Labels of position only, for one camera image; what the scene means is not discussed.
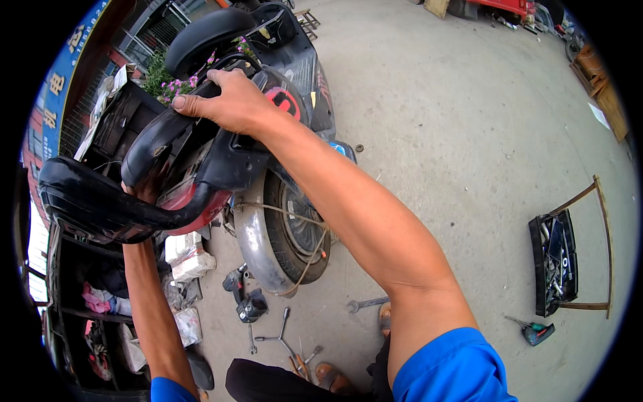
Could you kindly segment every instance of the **toolbox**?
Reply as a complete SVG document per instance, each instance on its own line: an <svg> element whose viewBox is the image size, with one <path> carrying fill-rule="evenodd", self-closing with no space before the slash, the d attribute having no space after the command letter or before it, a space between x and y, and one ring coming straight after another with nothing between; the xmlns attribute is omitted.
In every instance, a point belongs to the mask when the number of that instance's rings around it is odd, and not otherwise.
<svg viewBox="0 0 643 402"><path fill-rule="evenodd" d="M578 296L578 265L569 209L529 222L536 272L536 314L547 317Z"/></svg>

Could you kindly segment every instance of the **blue shirt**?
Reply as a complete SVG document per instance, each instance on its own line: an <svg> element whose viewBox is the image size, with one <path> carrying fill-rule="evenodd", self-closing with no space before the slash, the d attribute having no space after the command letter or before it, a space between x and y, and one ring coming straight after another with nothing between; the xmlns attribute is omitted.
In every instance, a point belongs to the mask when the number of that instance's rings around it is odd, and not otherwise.
<svg viewBox="0 0 643 402"><path fill-rule="evenodd" d="M152 402L195 402L171 379L152 379ZM500 356L477 329L458 328L427 343L393 382L396 402L517 401L507 392Z"/></svg>

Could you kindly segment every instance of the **sandal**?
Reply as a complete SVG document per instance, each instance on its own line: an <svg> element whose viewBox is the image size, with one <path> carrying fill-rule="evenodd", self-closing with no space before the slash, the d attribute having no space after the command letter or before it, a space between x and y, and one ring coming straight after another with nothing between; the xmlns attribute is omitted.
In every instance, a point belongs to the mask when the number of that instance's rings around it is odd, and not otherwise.
<svg viewBox="0 0 643 402"><path fill-rule="evenodd" d="M315 375L317 376L317 382L320 388L329 390L333 394L354 395L359 393L348 377L330 363L324 361L317 364L317 366L315 366ZM335 381L337 381L336 387L331 390Z"/></svg>
<svg viewBox="0 0 643 402"><path fill-rule="evenodd" d="M379 308L379 330L385 338L391 333L391 302Z"/></svg>

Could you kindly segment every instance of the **rope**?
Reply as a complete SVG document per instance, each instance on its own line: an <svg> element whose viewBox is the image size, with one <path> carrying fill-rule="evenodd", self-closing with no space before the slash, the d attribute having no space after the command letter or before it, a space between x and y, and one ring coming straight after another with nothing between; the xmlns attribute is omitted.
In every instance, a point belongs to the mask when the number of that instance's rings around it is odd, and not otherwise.
<svg viewBox="0 0 643 402"><path fill-rule="evenodd" d="M293 214L292 212L288 212L288 211L283 210L283 209L281 209L281 208L278 208L278 207L276 207L276 206L267 205L267 204L260 204L260 203L239 203L239 204L236 204L235 206L233 206L233 207L232 207L232 210L234 210L234 209L235 209L235 208L237 208L237 207L244 206L244 205L247 205L247 206L256 206L256 207L258 207L258 208L268 208L268 209L270 209L270 210L274 210L274 211L277 211L277 212L282 212L283 214L292 215L292 216L294 216L294 217L296 217L296 218L303 219L304 221L307 221L307 222L311 222L311 223L317 224L317 225L319 225L319 226L321 226L321 227L323 228L323 233L321 234L321 238L320 238L320 240L317 242L317 246L315 246L315 249L313 250L313 252L312 252L312 254L311 254L311 257L308 259L308 263L306 264L306 268L304 268L304 269L303 269L303 272L302 272L301 276L299 277L299 280L297 281L297 283L296 283L296 284L294 284L294 285L293 285L290 289L288 289L287 291L284 291L284 292L281 292L281 293L274 293L274 295L275 295L275 296L285 296L285 295L287 295L288 293L290 293L290 292L292 292L293 290L295 290L295 289L296 289L296 288L297 288L297 287L302 283L302 281L303 281L303 277L304 277L304 276L306 275L306 273L308 272L308 268L310 268L310 267L311 267L312 259L314 258L315 254L317 254L317 250L319 250L320 246L321 246L321 245L322 245L322 243L323 243L324 237L326 237L326 233L329 231L328 224L327 224L326 222L318 222L318 221L314 221L314 220L312 220L312 219L310 219L310 218L307 218L307 217L305 217L305 216L301 216L301 215Z"/></svg>

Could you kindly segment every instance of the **red vehicle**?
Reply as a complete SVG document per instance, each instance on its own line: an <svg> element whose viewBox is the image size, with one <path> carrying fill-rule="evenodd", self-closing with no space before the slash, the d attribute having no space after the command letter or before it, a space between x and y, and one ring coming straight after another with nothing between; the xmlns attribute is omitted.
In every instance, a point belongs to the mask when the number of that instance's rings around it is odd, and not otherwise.
<svg viewBox="0 0 643 402"><path fill-rule="evenodd" d="M527 0L451 0L447 11L456 17L476 19L478 17L478 6L490 6L516 13L520 20L527 17Z"/></svg>

